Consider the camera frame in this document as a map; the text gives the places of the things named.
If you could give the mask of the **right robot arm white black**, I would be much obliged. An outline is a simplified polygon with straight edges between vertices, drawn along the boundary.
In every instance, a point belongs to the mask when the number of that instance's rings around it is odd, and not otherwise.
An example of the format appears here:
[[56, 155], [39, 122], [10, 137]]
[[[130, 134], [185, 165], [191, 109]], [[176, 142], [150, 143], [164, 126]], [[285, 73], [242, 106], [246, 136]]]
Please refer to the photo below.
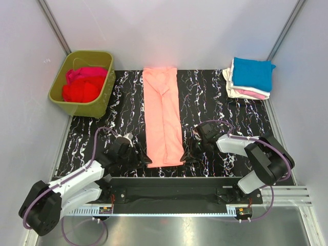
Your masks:
[[207, 120], [193, 128], [180, 161], [185, 164], [199, 162], [203, 153], [209, 151], [247, 157], [253, 170], [236, 184], [233, 190], [236, 202], [244, 203], [255, 190], [290, 177], [295, 163], [272, 134], [251, 137], [233, 135], [230, 123], [217, 120], [230, 127], [226, 134], [222, 134], [210, 125], [212, 122], [214, 120]]

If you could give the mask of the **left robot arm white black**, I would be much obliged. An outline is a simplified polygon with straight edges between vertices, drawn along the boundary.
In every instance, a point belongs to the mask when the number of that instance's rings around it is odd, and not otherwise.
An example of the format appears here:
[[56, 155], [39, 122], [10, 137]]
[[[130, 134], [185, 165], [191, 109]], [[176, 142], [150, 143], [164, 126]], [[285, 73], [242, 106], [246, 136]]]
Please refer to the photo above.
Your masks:
[[18, 215], [28, 230], [39, 236], [48, 234], [69, 212], [90, 203], [111, 199], [110, 181], [119, 167], [139, 169], [152, 163], [132, 135], [118, 136], [108, 150], [95, 154], [74, 172], [45, 183], [36, 182], [25, 198]]

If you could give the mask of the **salmon pink t shirt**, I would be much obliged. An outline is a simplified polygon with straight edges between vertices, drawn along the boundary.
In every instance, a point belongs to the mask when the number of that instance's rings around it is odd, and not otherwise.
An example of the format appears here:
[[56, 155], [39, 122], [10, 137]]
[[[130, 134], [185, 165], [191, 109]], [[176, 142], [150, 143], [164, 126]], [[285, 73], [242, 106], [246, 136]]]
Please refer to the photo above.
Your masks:
[[142, 72], [148, 168], [180, 166], [184, 150], [176, 68]]

